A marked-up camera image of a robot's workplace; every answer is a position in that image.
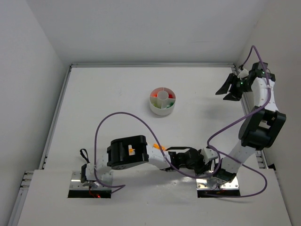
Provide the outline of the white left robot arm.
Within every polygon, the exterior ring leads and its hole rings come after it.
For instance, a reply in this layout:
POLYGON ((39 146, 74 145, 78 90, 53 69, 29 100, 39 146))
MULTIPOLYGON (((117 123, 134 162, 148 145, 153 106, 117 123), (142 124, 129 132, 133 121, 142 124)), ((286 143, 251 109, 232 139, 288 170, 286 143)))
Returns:
POLYGON ((111 141, 106 154, 92 163, 87 150, 82 148, 80 155, 86 161, 81 167, 82 183, 95 182, 111 170, 126 170, 148 163, 162 171, 174 171, 186 168, 196 176, 210 170, 212 162, 218 158, 211 149, 197 150, 187 146, 176 146, 165 149, 158 144, 148 145, 143 135, 119 138, 111 141))

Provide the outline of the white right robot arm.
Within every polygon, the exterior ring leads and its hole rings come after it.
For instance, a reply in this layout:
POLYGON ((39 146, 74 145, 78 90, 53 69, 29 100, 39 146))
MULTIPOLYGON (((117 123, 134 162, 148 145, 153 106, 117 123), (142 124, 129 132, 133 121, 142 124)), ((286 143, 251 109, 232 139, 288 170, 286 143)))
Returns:
POLYGON ((271 147, 286 121, 286 115, 280 113, 274 99, 273 88, 276 77, 268 72, 267 63, 254 63, 251 70, 242 70, 239 75, 229 74, 222 87, 216 92, 224 94, 224 100, 239 101, 247 92, 253 94, 254 107, 240 127, 238 143, 213 177, 220 184, 231 182, 239 168, 256 151, 271 147))

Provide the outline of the yellow two by two block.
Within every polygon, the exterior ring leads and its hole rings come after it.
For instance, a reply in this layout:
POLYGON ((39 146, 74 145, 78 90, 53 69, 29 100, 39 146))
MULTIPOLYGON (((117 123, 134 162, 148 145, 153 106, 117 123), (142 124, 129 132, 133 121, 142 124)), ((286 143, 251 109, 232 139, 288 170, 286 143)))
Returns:
POLYGON ((158 145, 158 144, 153 144, 153 148, 156 148, 158 150, 166 151, 166 148, 164 146, 161 146, 161 145, 158 145))

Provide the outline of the white divided round container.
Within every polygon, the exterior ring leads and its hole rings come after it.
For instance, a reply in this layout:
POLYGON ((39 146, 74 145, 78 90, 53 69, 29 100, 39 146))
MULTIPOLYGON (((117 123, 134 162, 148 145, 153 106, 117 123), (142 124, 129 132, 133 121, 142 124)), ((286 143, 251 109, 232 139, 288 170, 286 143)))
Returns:
POLYGON ((149 96, 149 105, 151 111, 158 116, 167 116, 172 113, 176 103, 175 93, 166 87, 160 87, 154 89, 149 96), (151 97, 151 94, 158 94, 158 97, 151 97), (167 104, 174 102, 174 105, 170 108, 166 108, 167 104))

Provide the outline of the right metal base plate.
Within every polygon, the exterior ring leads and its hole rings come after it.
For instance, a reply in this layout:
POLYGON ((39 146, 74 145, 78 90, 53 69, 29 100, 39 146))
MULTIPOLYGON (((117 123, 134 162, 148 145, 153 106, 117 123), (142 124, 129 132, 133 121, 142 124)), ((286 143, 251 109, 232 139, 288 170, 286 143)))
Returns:
POLYGON ((225 182, 220 179, 214 179, 209 177, 209 174, 204 174, 206 178, 196 179, 196 187, 198 191, 209 191, 209 190, 238 190, 239 184, 237 177, 231 182, 225 182))

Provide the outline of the metal base plate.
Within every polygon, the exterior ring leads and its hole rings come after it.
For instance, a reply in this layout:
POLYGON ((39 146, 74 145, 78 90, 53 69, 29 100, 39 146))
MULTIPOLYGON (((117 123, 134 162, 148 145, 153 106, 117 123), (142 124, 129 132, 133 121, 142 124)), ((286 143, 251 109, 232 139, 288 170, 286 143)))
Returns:
POLYGON ((237 177, 231 182, 225 182, 220 179, 214 179, 209 177, 209 174, 204 174, 206 178, 196 179, 196 187, 198 191, 209 191, 209 190, 238 190, 239 184, 237 177))
MULTIPOLYGON (((112 185, 112 177, 113 174, 106 173, 102 175, 103 183, 107 185, 112 185)), ((88 191, 89 187, 93 191, 104 191, 110 190, 111 188, 105 187, 99 184, 97 181, 93 180, 86 180, 85 182, 81 182, 81 172, 80 171, 73 171, 70 180, 70 187, 69 190, 72 191, 88 191)))

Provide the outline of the aluminium frame rail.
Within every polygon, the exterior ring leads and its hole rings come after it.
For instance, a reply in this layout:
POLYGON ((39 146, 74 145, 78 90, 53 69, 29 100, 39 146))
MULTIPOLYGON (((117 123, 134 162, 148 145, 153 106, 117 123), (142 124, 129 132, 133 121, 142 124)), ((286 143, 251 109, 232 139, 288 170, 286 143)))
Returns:
MULTIPOLYGON (((238 75, 238 73, 239 73, 239 69, 237 68, 237 66, 235 64, 233 65, 232 72, 235 75, 238 75)), ((240 99, 240 102, 241 102, 241 105, 242 105, 244 115, 249 114, 251 112, 251 108, 250 108, 249 101, 247 99, 246 94, 242 95, 242 98, 240 99)), ((265 158, 264 151, 263 150, 261 150, 261 151, 256 150, 255 151, 255 156, 256 156, 259 168, 260 169, 267 169, 268 166, 267 166, 267 161, 266 161, 266 158, 265 158)))

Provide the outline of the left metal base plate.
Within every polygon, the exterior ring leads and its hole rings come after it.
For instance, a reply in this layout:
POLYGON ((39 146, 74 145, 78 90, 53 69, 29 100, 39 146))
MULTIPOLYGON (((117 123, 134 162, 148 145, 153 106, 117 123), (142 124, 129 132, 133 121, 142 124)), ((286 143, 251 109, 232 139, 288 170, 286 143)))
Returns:
MULTIPOLYGON (((112 185, 112 177, 113 174, 106 173, 102 175, 103 183, 107 185, 112 185)), ((105 187, 99 184, 97 181, 93 180, 86 180, 85 182, 81 182, 81 172, 80 171, 73 171, 70 180, 70 187, 69 190, 72 191, 88 191, 89 187, 93 191, 104 191, 110 190, 111 188, 105 187)))

